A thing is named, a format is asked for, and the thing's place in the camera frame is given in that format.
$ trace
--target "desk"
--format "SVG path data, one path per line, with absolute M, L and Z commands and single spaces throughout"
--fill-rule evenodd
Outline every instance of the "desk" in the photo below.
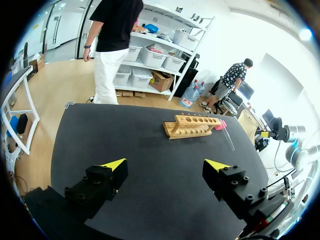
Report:
M 31 146 L 31 141 L 34 136 L 37 124 L 40 120 L 39 115 L 37 113 L 37 110 L 35 108 L 35 105 L 32 101 L 29 86 L 28 86 L 28 81 L 27 81 L 27 75 L 30 74 L 33 71 L 32 66 L 27 66 L 26 68 L 18 71 L 16 74 L 12 76 L 11 81 L 5 86 L 4 89 L 2 89 L 1 93 L 1 120 L 3 121 L 4 125 L 8 129 L 9 133 L 13 137 L 14 141 L 17 143 L 18 147 L 20 147 L 27 155 L 30 155 L 30 146 Z M 10 106 L 8 104 L 8 100 L 11 97 L 11 95 L 17 90 L 21 82 L 23 81 L 25 93 L 27 96 L 27 100 L 29 102 L 29 106 L 31 110 L 18 110 L 18 111 L 11 111 Z M 20 140 L 18 135 L 15 133 L 14 129 L 10 125 L 10 120 L 13 115 L 17 114 L 27 114 L 27 113 L 32 113 L 34 116 L 34 121 L 30 129 L 30 133 L 28 135 L 26 145 Z M 7 133 L 4 136 L 4 141 L 7 140 Z
M 236 118 L 238 119 L 240 114 L 241 114 L 241 112 L 244 109 L 246 109 L 252 115 L 252 117 L 256 120 L 256 122 L 258 123 L 258 127 L 260 128 L 260 130 L 268 131 L 268 129 L 265 127 L 266 125 L 262 121 L 262 117 L 261 116 L 257 116 L 256 113 L 253 111 L 253 109 L 251 107 L 249 107 L 248 99 L 239 90 L 236 90 L 236 94 L 240 98 L 242 98 L 242 100 L 243 100 L 241 106 L 239 106 L 239 108 L 237 110 L 238 114 L 237 114 Z
M 202 177 L 204 159 L 241 166 L 261 188 L 268 182 L 266 170 L 233 117 L 210 114 L 226 122 L 234 151 L 222 131 L 169 140 L 163 123 L 174 121 L 174 115 L 181 112 L 124 105 L 70 105 L 55 139 L 52 187 L 63 195 L 64 187 L 81 180 L 89 166 L 127 158 L 129 175 L 118 194 L 86 225 L 125 240 L 235 239 L 246 224 L 207 186 Z

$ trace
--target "sneaker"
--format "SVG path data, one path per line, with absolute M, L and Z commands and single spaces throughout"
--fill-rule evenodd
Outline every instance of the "sneaker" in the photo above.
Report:
M 205 106 L 205 107 L 204 107 L 204 111 L 205 111 L 207 114 L 212 114 L 211 108 L 208 107 L 208 106 Z
M 200 103 L 200 106 L 205 108 L 208 105 L 208 103 L 206 103 L 205 101 L 203 101 L 202 103 Z
M 89 101 L 91 104 L 94 103 L 94 100 L 95 100 L 95 97 L 94 97 L 94 96 L 91 96 L 91 97 L 89 97 L 89 99 L 88 99 L 88 101 Z

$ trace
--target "blue object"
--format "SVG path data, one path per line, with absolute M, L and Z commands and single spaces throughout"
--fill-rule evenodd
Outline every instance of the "blue object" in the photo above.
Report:
M 180 105 L 184 108 L 191 108 L 195 101 L 197 101 L 199 97 L 198 86 L 189 86 L 182 97 L 180 98 Z
M 194 82 L 192 82 L 189 87 L 194 88 L 196 85 L 198 85 L 198 80 L 197 79 L 194 80 Z
M 145 29 L 148 29 L 150 33 L 154 34 L 154 33 L 157 33 L 159 28 L 156 27 L 155 25 L 153 24 L 148 24 L 148 25 L 145 25 L 144 26 Z
M 198 83 L 198 90 L 199 90 L 199 95 L 202 95 L 205 92 L 205 82 L 203 81 L 202 83 Z
M 19 121 L 19 118 L 17 118 L 16 116 L 13 116 L 10 120 L 10 125 L 15 133 L 17 133 L 18 121 Z M 6 131 L 6 134 L 8 135 L 9 138 L 12 138 L 12 136 L 8 130 Z
M 12 79 L 12 71 L 8 72 L 4 77 L 3 87 L 7 86 L 8 83 L 11 81 L 11 79 Z

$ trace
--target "wooden test tube rack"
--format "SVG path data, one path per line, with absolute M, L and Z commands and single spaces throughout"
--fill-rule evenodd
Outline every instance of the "wooden test tube rack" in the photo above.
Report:
M 218 118 L 205 115 L 175 115 L 174 118 L 175 122 L 165 121 L 163 124 L 169 139 L 209 136 L 215 126 L 222 124 Z

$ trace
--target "white storage box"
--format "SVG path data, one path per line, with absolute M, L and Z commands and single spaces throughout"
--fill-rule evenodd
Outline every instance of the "white storage box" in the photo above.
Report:
M 174 44 L 177 44 L 190 51 L 194 51 L 200 42 L 195 37 L 181 30 L 175 30 L 172 41 Z
M 139 55 L 141 49 L 142 49 L 142 46 L 129 45 L 129 53 L 126 56 L 126 58 L 124 59 L 124 61 L 135 62 L 138 58 L 138 55 Z
M 182 59 L 179 56 L 172 56 L 169 53 L 169 56 L 164 60 L 163 67 L 165 69 L 174 71 L 174 72 L 179 72 L 180 68 L 182 65 L 186 62 L 186 60 Z
M 162 64 L 164 63 L 167 57 L 168 55 L 166 52 L 164 54 L 161 54 L 154 51 L 150 51 L 146 47 L 143 47 L 142 62 L 147 67 L 161 68 Z
M 115 78 L 113 79 L 113 84 L 116 86 L 127 85 L 128 78 L 131 75 L 131 67 L 126 65 L 121 65 Z
M 153 78 L 149 69 L 133 67 L 132 68 L 132 86 L 134 88 L 145 89 L 148 87 L 150 80 Z

